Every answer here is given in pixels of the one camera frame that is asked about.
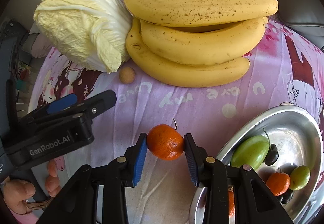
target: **stainless steel bowl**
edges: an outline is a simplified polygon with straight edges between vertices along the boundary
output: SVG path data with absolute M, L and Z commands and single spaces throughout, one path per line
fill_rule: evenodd
M 283 205 L 294 221 L 306 206 L 311 197 L 322 166 L 323 143 L 320 129 L 315 119 L 306 110 L 283 105 L 271 108 L 258 115 L 243 126 L 218 153 L 217 159 L 229 165 L 234 150 L 247 138 L 264 135 L 267 131 L 271 143 L 278 148 L 279 159 L 272 166 L 264 163 L 257 169 L 258 175 L 266 181 L 268 176 L 281 168 L 282 172 L 290 174 L 300 165 L 310 168 L 310 180 L 306 187 L 296 191 L 292 200 Z M 205 211 L 207 188 L 198 188 L 189 210 L 189 224 L 202 224 Z

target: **human hand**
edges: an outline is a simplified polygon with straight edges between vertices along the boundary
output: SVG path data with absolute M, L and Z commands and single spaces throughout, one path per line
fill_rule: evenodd
M 51 160 L 47 165 L 49 176 L 45 181 L 45 188 L 51 197 L 55 197 L 59 191 L 60 180 L 57 176 L 56 162 Z M 35 194 L 35 187 L 32 183 L 25 180 L 10 180 L 5 183 L 3 197 L 7 206 L 17 214 L 26 214 L 31 212 L 23 200 L 31 198 Z

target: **mandarin orange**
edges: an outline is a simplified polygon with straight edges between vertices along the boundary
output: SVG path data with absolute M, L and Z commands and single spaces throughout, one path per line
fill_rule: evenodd
M 155 156 L 163 160 L 175 160 L 184 151 L 183 137 L 167 124 L 153 127 L 147 135 L 146 144 Z
M 275 196 L 280 196 L 287 191 L 290 177 L 286 173 L 275 172 L 267 180 L 266 185 Z
M 229 217 L 235 214 L 234 192 L 228 191 Z

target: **fruit stem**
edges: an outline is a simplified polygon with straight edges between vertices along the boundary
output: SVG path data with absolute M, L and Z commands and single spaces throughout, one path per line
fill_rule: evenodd
M 178 127 L 177 127 L 177 123 L 176 123 L 176 121 L 175 121 L 175 119 L 174 118 L 172 118 L 173 119 L 173 121 L 174 121 L 174 124 L 175 124 L 175 126 L 176 126 L 176 130 L 178 129 Z
M 268 140 L 269 140 L 269 149 L 271 150 L 272 148 L 271 148 L 271 143 L 270 143 L 269 135 L 268 135 L 268 133 L 266 132 L 266 130 L 265 130 L 264 128 L 262 128 L 262 129 L 263 129 L 263 131 L 265 132 L 265 134 L 267 135 L 267 138 L 268 138 Z

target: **bunch of bananas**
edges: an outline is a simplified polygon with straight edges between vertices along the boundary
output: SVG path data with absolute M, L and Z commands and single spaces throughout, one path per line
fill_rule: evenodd
M 243 77 L 242 55 L 262 39 L 277 0 L 124 0 L 134 15 L 126 48 L 148 75 L 180 87 Z

